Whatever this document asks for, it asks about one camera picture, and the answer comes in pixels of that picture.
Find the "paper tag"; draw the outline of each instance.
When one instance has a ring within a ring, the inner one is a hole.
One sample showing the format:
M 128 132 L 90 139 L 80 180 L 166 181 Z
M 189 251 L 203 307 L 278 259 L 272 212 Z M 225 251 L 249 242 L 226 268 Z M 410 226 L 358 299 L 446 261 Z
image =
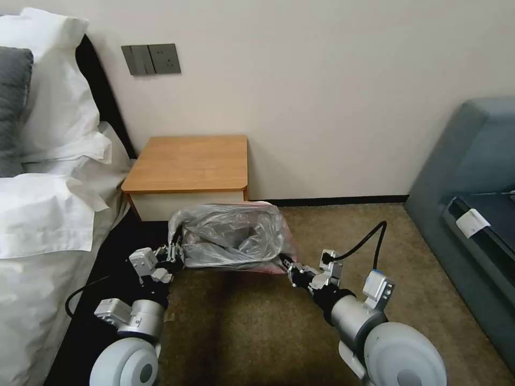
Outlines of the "paper tag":
M 456 220 L 456 226 L 460 228 L 466 238 L 470 239 L 481 229 L 490 226 L 490 223 L 474 208 Z

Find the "white pillow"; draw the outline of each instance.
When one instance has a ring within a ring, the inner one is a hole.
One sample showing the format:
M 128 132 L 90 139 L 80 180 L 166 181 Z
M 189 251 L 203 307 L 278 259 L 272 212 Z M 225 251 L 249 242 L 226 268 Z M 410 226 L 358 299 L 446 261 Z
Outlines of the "white pillow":
M 75 49 L 88 22 L 25 8 L 0 17 L 0 46 L 34 55 L 31 89 L 20 130 L 22 162 L 87 155 L 102 159 L 110 141 L 98 134 L 99 112 Z M 77 143 L 87 143 L 83 150 Z

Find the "baseboard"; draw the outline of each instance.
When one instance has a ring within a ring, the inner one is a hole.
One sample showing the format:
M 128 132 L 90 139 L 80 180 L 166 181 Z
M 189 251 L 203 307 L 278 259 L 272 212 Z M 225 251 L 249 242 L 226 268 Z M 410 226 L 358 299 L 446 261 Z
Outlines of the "baseboard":
M 404 203 L 409 195 L 395 196 L 358 196 L 358 197 L 331 197 L 331 198 L 287 198 L 263 200 L 275 206 L 325 206 L 347 204 L 383 204 Z

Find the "white drawer front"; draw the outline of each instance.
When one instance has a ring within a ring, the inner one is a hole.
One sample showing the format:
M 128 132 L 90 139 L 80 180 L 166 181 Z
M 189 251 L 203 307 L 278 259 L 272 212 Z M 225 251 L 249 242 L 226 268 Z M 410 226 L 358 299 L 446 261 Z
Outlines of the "white drawer front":
M 242 202 L 243 192 L 138 194 L 130 197 L 143 221 L 168 221 L 184 206 Z

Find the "trash bag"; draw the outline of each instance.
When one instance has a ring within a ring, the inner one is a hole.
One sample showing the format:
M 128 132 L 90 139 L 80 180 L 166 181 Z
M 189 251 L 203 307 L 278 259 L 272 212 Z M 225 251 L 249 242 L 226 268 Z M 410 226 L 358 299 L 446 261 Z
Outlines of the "trash bag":
M 182 228 L 188 268 L 284 273 L 277 257 L 296 261 L 290 229 L 267 202 L 207 204 L 178 210 L 168 222 L 168 242 Z

